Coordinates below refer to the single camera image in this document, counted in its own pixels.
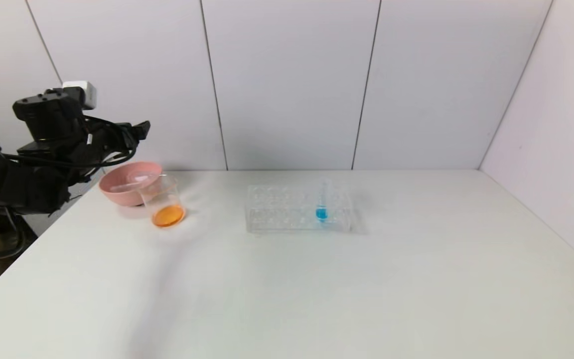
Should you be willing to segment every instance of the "blue liquid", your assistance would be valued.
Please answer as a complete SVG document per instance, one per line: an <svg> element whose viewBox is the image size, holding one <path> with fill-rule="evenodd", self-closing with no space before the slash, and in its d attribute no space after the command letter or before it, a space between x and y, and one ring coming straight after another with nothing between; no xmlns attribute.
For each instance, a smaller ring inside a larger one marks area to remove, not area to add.
<svg viewBox="0 0 574 359"><path fill-rule="evenodd" d="M325 222L327 219L326 207L319 206L316 209L316 217L320 222Z"/></svg>

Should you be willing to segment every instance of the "white table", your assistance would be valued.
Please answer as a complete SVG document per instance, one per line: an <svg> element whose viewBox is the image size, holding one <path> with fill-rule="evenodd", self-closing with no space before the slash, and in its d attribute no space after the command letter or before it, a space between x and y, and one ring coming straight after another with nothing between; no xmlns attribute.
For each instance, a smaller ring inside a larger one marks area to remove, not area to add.
<svg viewBox="0 0 574 359"><path fill-rule="evenodd" d="M180 225L94 188L0 277L0 359L574 359L574 251L483 173L175 175ZM322 176L354 233L246 232Z"/></svg>

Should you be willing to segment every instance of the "white wall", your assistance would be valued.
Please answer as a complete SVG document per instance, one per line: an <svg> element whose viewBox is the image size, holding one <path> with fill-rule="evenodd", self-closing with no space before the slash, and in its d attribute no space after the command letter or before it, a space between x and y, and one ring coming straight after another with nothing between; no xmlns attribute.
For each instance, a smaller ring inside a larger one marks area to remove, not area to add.
<svg viewBox="0 0 574 359"><path fill-rule="evenodd" d="M349 170L378 0L203 0L231 170Z"/></svg>
<svg viewBox="0 0 574 359"><path fill-rule="evenodd" d="M550 3L383 0L354 168L478 168Z"/></svg>
<svg viewBox="0 0 574 359"><path fill-rule="evenodd" d="M166 170L225 170L199 0L32 0L62 80L98 89L89 111L150 120L135 159Z"/></svg>
<svg viewBox="0 0 574 359"><path fill-rule="evenodd" d="M574 0L555 0L481 169L574 247Z"/></svg>
<svg viewBox="0 0 574 359"><path fill-rule="evenodd" d="M32 17L22 0L0 0L0 143L7 153L32 142L12 104L59 86Z"/></svg>

